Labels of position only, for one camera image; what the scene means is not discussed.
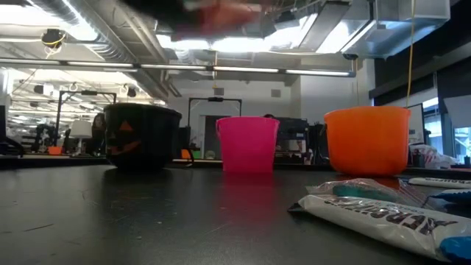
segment jack-o'-lantern face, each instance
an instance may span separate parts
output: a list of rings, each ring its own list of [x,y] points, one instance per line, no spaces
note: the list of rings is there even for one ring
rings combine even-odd
[[[121,155],[133,151],[141,145],[138,134],[131,125],[124,120],[117,130],[107,132],[107,153]]]

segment pink bucket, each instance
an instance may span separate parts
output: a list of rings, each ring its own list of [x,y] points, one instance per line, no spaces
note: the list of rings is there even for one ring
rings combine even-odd
[[[225,172],[273,172],[275,145],[280,122],[261,117],[219,119],[216,131],[221,141]]]

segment table surface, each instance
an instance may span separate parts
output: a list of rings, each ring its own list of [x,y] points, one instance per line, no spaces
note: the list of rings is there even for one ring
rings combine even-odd
[[[339,178],[220,169],[121,173],[112,166],[2,171],[0,264],[434,262],[287,213],[306,186]]]

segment desk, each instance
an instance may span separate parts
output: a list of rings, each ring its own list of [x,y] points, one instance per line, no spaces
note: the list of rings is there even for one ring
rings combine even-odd
[[[0,171],[0,264],[434,262],[287,213],[306,185],[338,177],[221,169],[123,174],[113,166]]]

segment black table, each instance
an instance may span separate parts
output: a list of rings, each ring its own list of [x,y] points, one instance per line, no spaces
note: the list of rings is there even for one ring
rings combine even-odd
[[[423,264],[287,209],[334,172],[0,172],[0,264]]]

